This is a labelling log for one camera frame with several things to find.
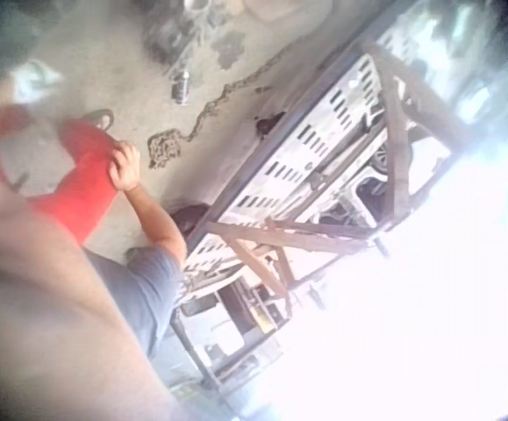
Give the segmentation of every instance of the wooden post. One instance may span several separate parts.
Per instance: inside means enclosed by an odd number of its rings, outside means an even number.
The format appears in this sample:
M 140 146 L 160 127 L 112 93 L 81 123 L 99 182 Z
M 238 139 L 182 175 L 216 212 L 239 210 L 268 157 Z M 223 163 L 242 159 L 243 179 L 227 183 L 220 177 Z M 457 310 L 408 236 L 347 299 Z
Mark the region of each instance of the wooden post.
M 365 44 L 363 50 L 369 54 L 376 67 L 378 79 L 383 88 L 384 116 L 388 139 L 388 184 L 385 213 L 396 220 L 401 220 L 410 211 L 410 145 L 406 130 L 407 117 L 398 97 L 397 82 L 394 73 L 386 66 L 380 55 L 380 47 L 376 44 Z

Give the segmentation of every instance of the man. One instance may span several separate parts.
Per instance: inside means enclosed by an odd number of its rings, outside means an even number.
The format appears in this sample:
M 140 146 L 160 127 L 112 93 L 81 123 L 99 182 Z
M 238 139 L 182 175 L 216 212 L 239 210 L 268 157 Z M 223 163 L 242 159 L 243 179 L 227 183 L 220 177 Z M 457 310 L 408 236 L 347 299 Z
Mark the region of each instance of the man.
M 29 123 L 22 105 L 0 109 L 0 139 Z M 67 121 L 59 136 L 75 168 L 53 194 L 28 201 L 37 212 L 67 228 L 83 246 L 116 194 L 125 194 L 151 246 L 135 253 L 126 266 L 91 252 L 87 256 L 143 350 L 152 357 L 175 301 L 187 253 L 185 241 L 169 214 L 140 183 L 140 152 L 134 145 L 117 142 L 86 119 Z M 1 165 L 0 181 L 8 183 Z
M 187 419 L 75 236 L 2 182 L 0 419 Z

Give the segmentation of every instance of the red shorts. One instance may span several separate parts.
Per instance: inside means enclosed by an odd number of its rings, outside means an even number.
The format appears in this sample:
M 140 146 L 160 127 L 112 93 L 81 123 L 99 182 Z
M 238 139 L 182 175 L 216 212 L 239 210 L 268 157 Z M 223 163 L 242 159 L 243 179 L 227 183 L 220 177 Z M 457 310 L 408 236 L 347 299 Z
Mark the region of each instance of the red shorts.
M 0 139 L 23 129 L 29 122 L 29 113 L 22 106 L 0 110 Z M 117 194 L 108 171 L 113 139 L 84 120 L 66 122 L 59 137 L 75 168 L 54 193 L 28 200 L 34 209 L 63 224 L 83 244 Z M 0 180 L 9 184 L 1 165 Z

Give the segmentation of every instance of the metal grate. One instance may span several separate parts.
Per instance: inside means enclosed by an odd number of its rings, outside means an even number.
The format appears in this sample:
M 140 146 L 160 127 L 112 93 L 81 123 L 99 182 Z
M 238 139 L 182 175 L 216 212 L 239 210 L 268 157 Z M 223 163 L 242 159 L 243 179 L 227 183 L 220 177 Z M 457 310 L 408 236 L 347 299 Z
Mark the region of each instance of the metal grate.
M 413 54 L 408 35 L 404 19 L 399 18 L 378 39 L 378 43 L 408 62 Z M 377 101 L 378 92 L 380 83 L 375 66 L 364 55 L 300 122 L 228 207 L 219 222 L 261 226 L 265 218 L 277 215 L 282 205 L 287 204 L 289 208 L 290 201 L 287 199 L 356 126 L 354 123 L 363 118 L 368 107 Z M 346 177 L 341 177 L 338 185 L 347 182 Z M 302 198 L 304 196 L 294 197 L 294 201 Z M 191 253 L 184 271 L 186 275 L 194 276 L 215 268 L 223 259 L 232 256 L 233 251 L 220 237 L 207 234 Z

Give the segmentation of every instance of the bright light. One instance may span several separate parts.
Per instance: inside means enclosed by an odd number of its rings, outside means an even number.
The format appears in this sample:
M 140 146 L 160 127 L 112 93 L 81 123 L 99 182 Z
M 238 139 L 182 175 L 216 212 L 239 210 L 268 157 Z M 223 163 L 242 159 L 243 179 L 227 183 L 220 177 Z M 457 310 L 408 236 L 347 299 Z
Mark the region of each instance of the bright light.
M 508 414 L 508 150 L 464 161 L 388 242 L 329 274 L 328 319 L 304 325 L 268 381 L 283 420 Z

